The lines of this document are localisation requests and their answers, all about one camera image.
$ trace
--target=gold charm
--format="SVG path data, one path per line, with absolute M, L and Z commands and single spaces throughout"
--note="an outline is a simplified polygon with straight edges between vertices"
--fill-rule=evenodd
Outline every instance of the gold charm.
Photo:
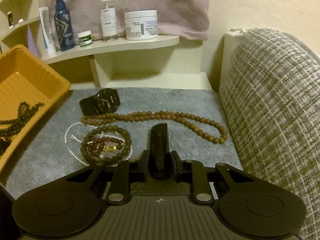
M 117 151 L 117 147 L 116 146 L 112 146 L 112 145 L 105 145 L 103 147 L 103 151 L 105 151 L 105 152 L 116 152 Z

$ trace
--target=barcode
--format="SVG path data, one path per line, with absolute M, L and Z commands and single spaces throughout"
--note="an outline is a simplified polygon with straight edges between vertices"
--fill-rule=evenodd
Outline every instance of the barcode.
M 140 27 L 141 27 L 141 35 L 144 35 L 143 23 L 140 24 Z

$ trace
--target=couch arm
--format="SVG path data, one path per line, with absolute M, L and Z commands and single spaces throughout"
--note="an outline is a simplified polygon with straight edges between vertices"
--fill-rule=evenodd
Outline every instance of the couch arm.
M 300 234 L 320 239 L 320 65 L 291 36 L 251 29 L 220 98 L 244 171 L 298 195 Z

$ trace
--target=product label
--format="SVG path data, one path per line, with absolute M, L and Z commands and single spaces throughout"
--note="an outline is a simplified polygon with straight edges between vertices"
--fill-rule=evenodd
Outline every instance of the product label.
M 101 27 L 104 37 L 117 35 L 117 19 L 115 8 L 101 10 Z
M 141 37 L 157 35 L 158 21 L 132 21 L 127 24 L 125 32 L 127 37 Z
M 79 38 L 79 42 L 85 42 L 85 41 L 88 41 L 88 40 L 91 40 L 91 35 Z
M 63 14 L 62 19 L 54 17 L 54 21 L 61 51 L 72 48 L 75 45 L 75 40 L 69 14 Z
M 84 46 L 88 46 L 88 45 L 92 44 L 92 40 L 91 39 L 90 40 L 85 40 L 85 41 L 80 41 L 79 40 L 79 42 L 80 42 L 80 47 L 84 47 Z

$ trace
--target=gray rug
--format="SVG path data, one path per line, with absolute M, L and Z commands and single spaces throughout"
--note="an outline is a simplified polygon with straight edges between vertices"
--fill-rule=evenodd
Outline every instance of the gray rug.
M 15 199 L 28 190 L 84 167 L 67 150 L 64 134 L 70 125 L 80 121 L 82 113 L 79 100 L 95 94 L 98 90 L 69 91 L 20 143 L 0 174 L 1 184 Z M 117 111 L 119 114 L 161 110 L 185 112 L 213 119 L 228 127 L 218 94 L 213 91 L 119 88 L 118 93 L 121 100 L 121 106 Z M 183 125 L 169 120 L 116 123 L 120 127 L 125 126 L 131 134 L 132 158 L 138 159 L 143 150 L 148 149 L 150 129 L 159 122 L 168 123 L 170 150 L 176 150 L 181 159 L 198 160 L 210 167 L 214 167 L 218 162 L 225 162 L 242 169 L 228 128 L 226 143 L 215 145 L 197 136 Z M 209 134 L 219 135 L 214 127 L 194 123 Z M 74 126 L 71 132 L 83 138 L 91 129 L 78 125 Z M 68 145 L 77 154 L 80 153 L 78 142 L 74 141 Z M 164 191 L 170 192 L 174 185 L 172 183 L 168 183 L 167 186 L 162 183 L 154 184 L 149 187 L 149 190 L 155 195 L 157 191 L 161 191 L 162 187 L 167 187 Z M 143 185 L 133 185 L 133 192 L 141 193 L 143 190 Z

